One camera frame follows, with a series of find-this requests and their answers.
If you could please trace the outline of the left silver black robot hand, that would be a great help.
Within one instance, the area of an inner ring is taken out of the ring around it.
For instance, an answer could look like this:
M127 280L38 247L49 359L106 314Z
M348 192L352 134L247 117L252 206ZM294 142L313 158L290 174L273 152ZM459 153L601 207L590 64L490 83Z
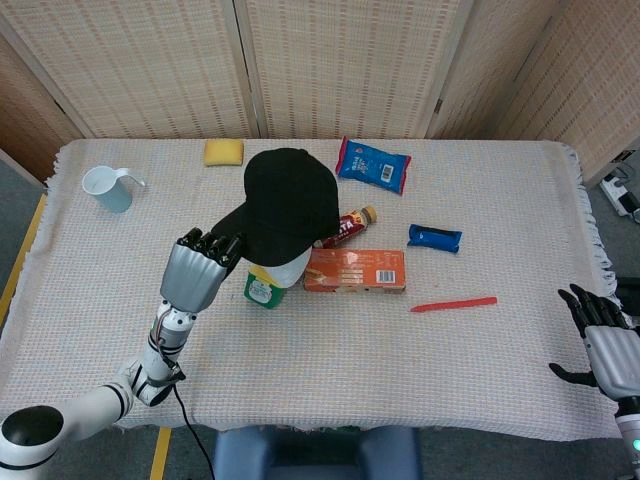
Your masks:
M244 243L243 234L216 236L212 231L192 228L173 245L160 295L180 311L207 309L241 259Z

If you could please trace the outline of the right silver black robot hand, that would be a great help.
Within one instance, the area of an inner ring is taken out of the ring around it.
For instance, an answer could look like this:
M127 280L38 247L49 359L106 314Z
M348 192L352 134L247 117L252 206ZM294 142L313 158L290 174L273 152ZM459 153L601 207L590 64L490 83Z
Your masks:
M556 363L550 370L561 380L597 388L621 402L639 396L639 333L622 310L606 297L572 284L558 291L586 349L590 370L569 372Z

